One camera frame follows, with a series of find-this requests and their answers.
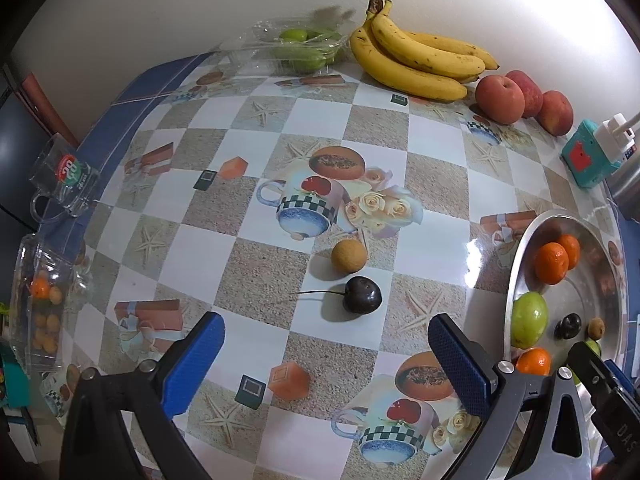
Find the orange tangerine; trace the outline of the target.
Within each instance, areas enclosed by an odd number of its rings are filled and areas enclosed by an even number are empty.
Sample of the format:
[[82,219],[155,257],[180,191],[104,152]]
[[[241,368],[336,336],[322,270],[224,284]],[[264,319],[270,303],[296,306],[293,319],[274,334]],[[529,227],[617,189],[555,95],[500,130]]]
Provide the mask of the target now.
[[518,357],[515,367],[523,374],[549,376],[551,374],[552,357],[544,348],[531,348]]
[[578,238],[574,235],[562,234],[556,242],[564,248],[567,254],[568,270],[573,270],[577,266],[582,252]]
[[541,283],[558,284],[568,271],[568,255],[565,248],[557,242],[542,245],[535,255],[534,270]]

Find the large green fruit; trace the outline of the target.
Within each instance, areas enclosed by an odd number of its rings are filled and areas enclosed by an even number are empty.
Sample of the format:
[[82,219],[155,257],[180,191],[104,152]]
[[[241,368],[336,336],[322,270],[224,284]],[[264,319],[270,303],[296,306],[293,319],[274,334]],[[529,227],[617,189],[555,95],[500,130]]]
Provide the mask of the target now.
[[511,316],[511,346],[532,348],[548,326],[548,307],[539,292],[526,292],[514,301]]
[[591,339],[591,338],[586,338],[585,339],[585,344],[597,355],[597,356],[602,356],[602,351],[600,348],[600,344],[597,343],[597,341]]

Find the dark cherry with stem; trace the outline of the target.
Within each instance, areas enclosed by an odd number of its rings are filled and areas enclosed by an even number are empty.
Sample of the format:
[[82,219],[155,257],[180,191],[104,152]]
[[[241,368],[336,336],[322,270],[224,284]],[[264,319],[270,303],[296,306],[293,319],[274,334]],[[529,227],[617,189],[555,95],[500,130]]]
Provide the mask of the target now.
[[342,297],[343,308],[354,315],[368,315],[381,307],[383,295],[380,286],[365,276],[354,276],[342,289],[303,290],[302,295],[331,294]]

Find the brown longan fruit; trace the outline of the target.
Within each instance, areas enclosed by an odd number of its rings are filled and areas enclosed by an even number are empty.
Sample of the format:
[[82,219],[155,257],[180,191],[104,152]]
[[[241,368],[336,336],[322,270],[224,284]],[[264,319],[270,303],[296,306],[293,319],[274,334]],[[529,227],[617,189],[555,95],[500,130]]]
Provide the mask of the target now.
[[355,273],[367,264],[368,251],[360,240],[340,240],[332,249],[331,261],[337,271]]

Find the small brown longan in bowl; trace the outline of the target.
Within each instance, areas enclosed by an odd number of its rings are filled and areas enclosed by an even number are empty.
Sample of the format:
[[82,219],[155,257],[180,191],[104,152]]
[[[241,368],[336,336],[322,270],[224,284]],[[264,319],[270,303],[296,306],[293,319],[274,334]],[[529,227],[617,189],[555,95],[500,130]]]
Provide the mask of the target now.
[[604,332],[605,324],[602,318],[596,316],[589,321],[587,326],[587,335],[590,339],[598,341],[604,336]]

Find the stainless steel bowl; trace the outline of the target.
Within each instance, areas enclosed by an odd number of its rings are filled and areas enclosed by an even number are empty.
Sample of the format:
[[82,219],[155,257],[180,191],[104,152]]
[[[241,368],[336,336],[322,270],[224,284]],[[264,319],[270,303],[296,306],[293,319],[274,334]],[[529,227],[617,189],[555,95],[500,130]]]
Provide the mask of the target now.
[[[562,234],[570,234],[582,246],[582,255],[566,278],[555,285],[538,281],[534,271],[536,251]],[[548,307],[548,327],[536,345],[552,357],[552,367],[558,368],[567,357],[574,341],[562,341],[554,336],[554,328],[565,315],[577,313],[588,323],[598,316],[604,322],[600,340],[602,358],[620,365],[624,362],[627,343],[626,278],[612,263],[608,250],[585,220],[565,209],[551,209],[537,216],[524,231],[515,252],[506,306],[504,307],[503,356],[510,360],[521,352],[511,339],[514,301],[526,292],[538,292]]]

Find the clear plastic fruit container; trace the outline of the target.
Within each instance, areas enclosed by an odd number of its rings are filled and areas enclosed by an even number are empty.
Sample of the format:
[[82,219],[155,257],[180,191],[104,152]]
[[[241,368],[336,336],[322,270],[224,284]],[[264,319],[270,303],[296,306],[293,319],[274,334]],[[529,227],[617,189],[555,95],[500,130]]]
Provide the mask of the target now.
[[55,367],[73,284],[73,263],[37,235],[23,237],[14,268],[6,338],[26,375]]

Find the teal toy box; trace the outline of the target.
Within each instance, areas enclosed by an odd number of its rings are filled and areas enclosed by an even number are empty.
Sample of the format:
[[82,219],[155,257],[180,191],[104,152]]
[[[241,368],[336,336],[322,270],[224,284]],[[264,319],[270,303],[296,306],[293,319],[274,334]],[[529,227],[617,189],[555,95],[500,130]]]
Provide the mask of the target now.
[[562,148],[561,158],[580,188],[594,188],[620,168],[620,161],[610,162],[600,148],[594,136],[597,128],[591,119],[584,119]]

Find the white power adapter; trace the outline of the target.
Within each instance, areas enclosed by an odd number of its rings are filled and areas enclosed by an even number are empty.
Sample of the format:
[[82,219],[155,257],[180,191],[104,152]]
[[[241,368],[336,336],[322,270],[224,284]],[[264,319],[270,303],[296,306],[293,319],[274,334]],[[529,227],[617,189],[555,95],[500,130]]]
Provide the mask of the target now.
[[611,164],[625,159],[626,154],[634,146],[632,124],[622,114],[615,114],[602,122],[593,136]]

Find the patterned vinyl tablecloth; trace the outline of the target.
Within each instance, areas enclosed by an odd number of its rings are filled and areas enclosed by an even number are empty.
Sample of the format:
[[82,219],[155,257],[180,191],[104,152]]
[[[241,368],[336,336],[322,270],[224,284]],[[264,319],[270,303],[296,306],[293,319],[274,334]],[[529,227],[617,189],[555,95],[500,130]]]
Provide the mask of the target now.
[[[216,479],[436,479],[469,417],[432,402],[434,451],[397,466],[363,458],[334,412],[427,349],[445,312],[500,353],[516,212],[562,208],[596,231],[626,276],[628,246],[605,188],[584,191],[536,122],[486,122],[464,104],[385,90],[356,64],[320,84],[232,77],[212,58],[148,70],[82,144],[104,179],[85,217],[52,238],[86,255],[88,292],[63,315],[67,364],[132,370],[148,339],[122,301],[175,299],[183,324],[222,315],[227,339],[177,426]],[[331,252],[360,240],[367,264]],[[354,276],[383,302],[354,315]]]

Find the red apple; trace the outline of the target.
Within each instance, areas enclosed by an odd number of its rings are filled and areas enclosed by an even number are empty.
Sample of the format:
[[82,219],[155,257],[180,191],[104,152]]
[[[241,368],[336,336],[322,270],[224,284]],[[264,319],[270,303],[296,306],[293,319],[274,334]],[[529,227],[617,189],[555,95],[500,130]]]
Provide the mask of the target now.
[[506,73],[506,78],[514,81],[523,93],[525,108],[522,117],[535,117],[540,112],[542,104],[544,104],[544,97],[536,82],[521,70],[511,70]]
[[488,75],[475,88],[477,105],[494,122],[511,125],[522,118],[525,98],[521,88],[510,78]]
[[574,110],[562,92],[549,90],[542,95],[536,121],[552,136],[565,136],[574,125]]

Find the dark cabinet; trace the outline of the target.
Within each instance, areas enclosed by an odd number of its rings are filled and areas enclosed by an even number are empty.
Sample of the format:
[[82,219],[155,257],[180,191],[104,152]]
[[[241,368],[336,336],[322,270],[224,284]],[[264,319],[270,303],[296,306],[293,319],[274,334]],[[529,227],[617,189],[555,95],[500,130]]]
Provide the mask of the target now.
[[9,65],[1,65],[1,236],[10,242],[38,228],[29,203],[35,187],[32,166],[52,132],[37,115]]

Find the red apple middle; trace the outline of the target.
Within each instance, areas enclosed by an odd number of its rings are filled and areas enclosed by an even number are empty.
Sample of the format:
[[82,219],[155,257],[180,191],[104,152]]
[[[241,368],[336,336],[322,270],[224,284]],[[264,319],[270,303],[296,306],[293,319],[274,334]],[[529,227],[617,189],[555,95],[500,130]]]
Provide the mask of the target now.
[[540,112],[542,104],[544,104],[544,97],[536,82],[521,70],[511,70],[506,73],[506,78],[514,81],[523,93],[525,108],[522,117],[535,117]]

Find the red apple front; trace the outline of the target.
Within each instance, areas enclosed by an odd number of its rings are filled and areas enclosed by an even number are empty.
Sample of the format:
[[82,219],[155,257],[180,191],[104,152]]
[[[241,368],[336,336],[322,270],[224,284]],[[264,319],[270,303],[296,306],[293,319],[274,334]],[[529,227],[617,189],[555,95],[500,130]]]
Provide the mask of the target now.
[[525,98],[521,88],[510,78],[488,75],[475,88],[477,105],[494,122],[511,125],[522,118]]

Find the yellow banana bunch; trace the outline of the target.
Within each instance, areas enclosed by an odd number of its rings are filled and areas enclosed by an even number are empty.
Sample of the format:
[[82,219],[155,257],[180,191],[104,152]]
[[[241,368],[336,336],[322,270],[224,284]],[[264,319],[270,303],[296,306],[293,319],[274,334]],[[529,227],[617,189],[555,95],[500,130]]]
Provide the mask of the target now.
[[391,18],[392,0],[369,0],[366,19],[349,38],[357,63],[379,84],[436,102],[461,101],[466,86],[497,60],[485,49],[454,38],[407,32]]

